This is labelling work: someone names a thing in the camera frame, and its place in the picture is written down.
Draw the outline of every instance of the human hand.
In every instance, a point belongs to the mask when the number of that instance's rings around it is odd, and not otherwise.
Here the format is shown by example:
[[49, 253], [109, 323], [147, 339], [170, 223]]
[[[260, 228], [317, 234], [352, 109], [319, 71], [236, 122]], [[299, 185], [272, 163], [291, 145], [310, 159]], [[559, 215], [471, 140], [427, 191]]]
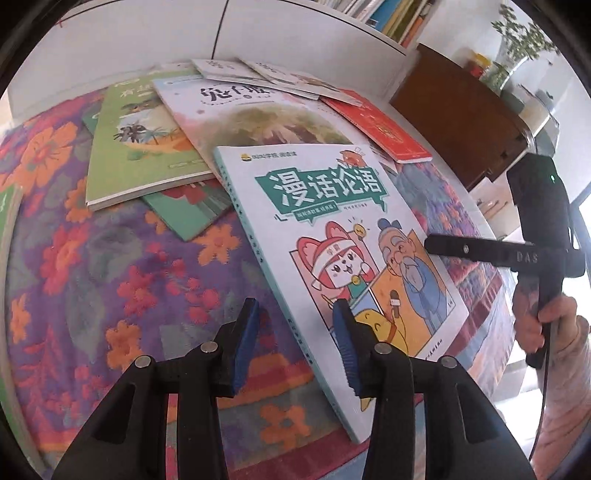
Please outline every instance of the human hand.
[[558, 320], [557, 334], [552, 338], [552, 350], [559, 352], [569, 346], [579, 334], [577, 301], [560, 294], [535, 315], [538, 309], [538, 281], [519, 279], [513, 294], [515, 340], [525, 353], [535, 353], [544, 346], [542, 325]]

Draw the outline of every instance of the cartoon light bulb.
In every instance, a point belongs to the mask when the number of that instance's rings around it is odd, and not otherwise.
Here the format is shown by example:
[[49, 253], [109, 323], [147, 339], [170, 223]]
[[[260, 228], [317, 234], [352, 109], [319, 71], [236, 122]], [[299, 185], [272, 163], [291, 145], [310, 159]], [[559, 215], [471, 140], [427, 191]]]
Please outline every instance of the cartoon light bulb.
[[367, 235], [367, 231], [365, 231], [363, 225], [360, 225], [358, 223], [353, 225], [353, 231], [357, 234], [357, 238], [359, 238], [359, 241], [363, 240]]

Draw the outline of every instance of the floral tablecloth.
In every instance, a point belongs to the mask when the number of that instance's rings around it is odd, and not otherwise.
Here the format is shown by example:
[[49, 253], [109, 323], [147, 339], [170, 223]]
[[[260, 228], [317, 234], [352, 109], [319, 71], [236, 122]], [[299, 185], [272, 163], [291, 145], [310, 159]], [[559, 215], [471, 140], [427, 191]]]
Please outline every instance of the floral tablecloth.
[[[0, 186], [25, 189], [7, 274], [9, 356], [49, 469], [135, 357], [184, 355], [234, 319], [245, 297], [256, 297], [266, 314], [246, 386], [219, 400], [231, 477], [317, 479], [352, 465], [367, 445], [352, 444], [332, 412], [234, 212], [183, 242], [142, 200], [86, 209], [92, 136], [81, 118], [100, 101], [102, 92], [64, 102], [0, 147]], [[404, 166], [391, 178], [426, 231], [477, 234], [433, 165]], [[512, 343], [506, 287], [490, 266], [445, 262], [470, 311], [449, 353], [490, 394]], [[173, 480], [174, 397], [168, 422]]]

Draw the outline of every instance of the metal screw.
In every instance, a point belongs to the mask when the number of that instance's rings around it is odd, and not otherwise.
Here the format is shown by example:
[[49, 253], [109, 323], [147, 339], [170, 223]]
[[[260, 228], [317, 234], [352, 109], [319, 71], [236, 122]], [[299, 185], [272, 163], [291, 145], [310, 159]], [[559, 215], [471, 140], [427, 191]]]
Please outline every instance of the metal screw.
[[388, 355], [392, 352], [392, 346], [387, 343], [380, 342], [375, 344], [374, 350], [380, 355]]
[[455, 358], [453, 358], [452, 356], [442, 356], [441, 358], [441, 364], [445, 367], [445, 368], [456, 368], [457, 367], [457, 360]]
[[203, 353], [214, 353], [217, 350], [216, 342], [203, 342], [201, 344], [201, 351]]
[[145, 368], [150, 363], [152, 363], [152, 359], [148, 355], [142, 355], [135, 359], [135, 366], [138, 368]]

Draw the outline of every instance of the vase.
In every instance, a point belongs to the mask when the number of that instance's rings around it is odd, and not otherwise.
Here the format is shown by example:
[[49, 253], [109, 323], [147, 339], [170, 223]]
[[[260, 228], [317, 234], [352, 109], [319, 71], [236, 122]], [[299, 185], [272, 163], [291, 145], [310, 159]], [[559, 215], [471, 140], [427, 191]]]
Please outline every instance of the vase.
[[517, 69], [527, 60], [527, 56], [514, 58], [509, 53], [509, 44], [505, 37], [501, 40], [499, 53], [485, 74], [480, 77], [484, 83], [497, 95], [500, 95], [503, 88]]

